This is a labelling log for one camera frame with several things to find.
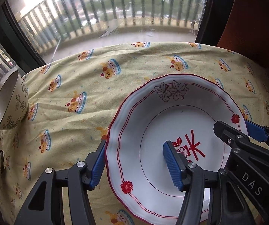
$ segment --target red flower design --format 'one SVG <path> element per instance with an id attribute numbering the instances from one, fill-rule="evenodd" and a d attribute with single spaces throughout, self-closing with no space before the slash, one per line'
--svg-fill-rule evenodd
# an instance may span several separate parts
<path id="1" fill-rule="evenodd" d="M 237 124 L 240 121 L 240 116 L 237 114 L 234 114 L 231 118 L 232 123 Z"/>
<path id="2" fill-rule="evenodd" d="M 172 145 L 173 145 L 174 147 L 178 147 L 178 146 L 181 145 L 181 143 L 182 143 L 182 139 L 179 137 L 179 138 L 176 140 L 176 142 L 172 142 Z"/>
<path id="3" fill-rule="evenodd" d="M 185 157 L 190 156 L 189 150 L 185 147 L 180 147 L 177 152 L 183 154 Z"/>
<path id="4" fill-rule="evenodd" d="M 124 194 L 130 193 L 133 190 L 132 182 L 130 182 L 130 181 L 124 181 L 121 184 L 121 189 L 122 189 L 122 191 L 123 191 Z"/>

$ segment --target blue gripper pad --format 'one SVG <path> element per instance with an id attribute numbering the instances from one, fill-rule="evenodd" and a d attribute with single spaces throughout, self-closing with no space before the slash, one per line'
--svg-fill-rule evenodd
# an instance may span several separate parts
<path id="1" fill-rule="evenodd" d="M 250 137 L 257 140 L 258 142 L 266 142 L 268 139 L 268 135 L 265 132 L 265 129 L 258 124 L 255 124 L 251 121 L 245 119 L 247 131 Z"/>
<path id="2" fill-rule="evenodd" d="M 182 183 L 182 177 L 181 177 L 181 169 L 180 169 L 180 167 L 175 159 L 175 156 L 174 156 L 172 150 L 170 149 L 170 147 L 168 145 L 168 141 L 166 141 L 163 144 L 162 152 L 163 152 L 163 157 L 165 158 L 165 161 L 167 163 L 173 184 L 179 190 L 182 190 L 183 183 Z"/>
<path id="3" fill-rule="evenodd" d="M 103 146 L 99 156 L 97 157 L 95 165 L 92 168 L 92 177 L 89 183 L 90 188 L 94 189 L 99 184 L 104 167 L 105 167 L 105 145 Z"/>

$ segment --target balcony floor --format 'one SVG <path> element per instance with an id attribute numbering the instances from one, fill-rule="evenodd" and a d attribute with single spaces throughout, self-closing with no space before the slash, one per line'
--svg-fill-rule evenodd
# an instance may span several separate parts
<path id="1" fill-rule="evenodd" d="M 193 33 L 177 33 L 177 32 L 165 32 L 165 31 L 141 31 L 132 33 L 121 33 L 121 34 L 109 34 L 107 36 L 101 36 L 99 38 L 78 38 L 77 40 L 71 40 L 59 45 L 55 52 L 55 48 L 45 52 L 41 55 L 46 63 L 56 61 L 67 56 L 103 46 L 112 46 L 123 43 L 133 43 L 137 41 L 150 41 L 150 42 L 161 42 L 161 41 L 179 41 L 179 42 L 195 42 L 196 36 Z"/>

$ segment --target white plate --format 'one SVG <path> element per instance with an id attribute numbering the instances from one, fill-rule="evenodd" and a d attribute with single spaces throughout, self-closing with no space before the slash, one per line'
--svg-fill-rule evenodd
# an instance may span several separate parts
<path id="1" fill-rule="evenodd" d="M 108 131 L 107 175 L 117 198 L 150 224 L 175 224 L 184 192 L 173 185 L 162 154 L 166 140 L 205 170 L 223 168 L 231 148 L 214 135 L 221 120 L 248 134 L 240 109 L 216 84 L 190 74 L 150 80 L 131 93 Z M 207 219 L 205 189 L 201 221 Z"/>

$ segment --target tablecloth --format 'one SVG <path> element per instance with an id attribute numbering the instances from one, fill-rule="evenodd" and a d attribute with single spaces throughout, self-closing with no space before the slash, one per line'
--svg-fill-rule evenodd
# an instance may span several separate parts
<path id="1" fill-rule="evenodd" d="M 84 160 L 106 138 L 126 96 L 150 79 L 169 73 L 211 80 L 230 94 L 246 119 L 269 126 L 269 75 L 233 51 L 196 43 L 134 42 L 63 58 L 23 77 L 28 115 L 15 129 L 0 131 L 5 154 L 0 211 L 5 221 L 14 223 L 45 168 L 66 169 Z M 145 224 L 115 197 L 106 170 L 89 199 L 97 225 L 121 225 L 121 218 L 127 224 Z M 63 206 L 66 224 L 71 224 L 66 188 Z"/>

